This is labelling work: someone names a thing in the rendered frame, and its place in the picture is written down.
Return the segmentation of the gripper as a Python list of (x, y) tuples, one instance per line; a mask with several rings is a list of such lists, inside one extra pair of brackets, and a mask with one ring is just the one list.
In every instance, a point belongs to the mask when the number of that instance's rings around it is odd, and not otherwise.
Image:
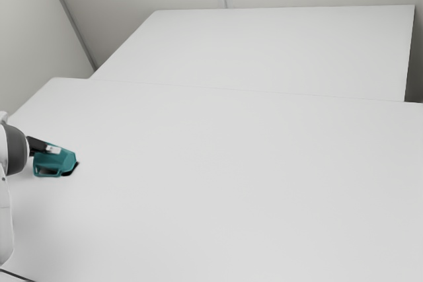
[(61, 153), (61, 148), (55, 145), (47, 144), (45, 141), (26, 136), (29, 147), (29, 156), (33, 157), (35, 153), (50, 153), (53, 155), (58, 155)]

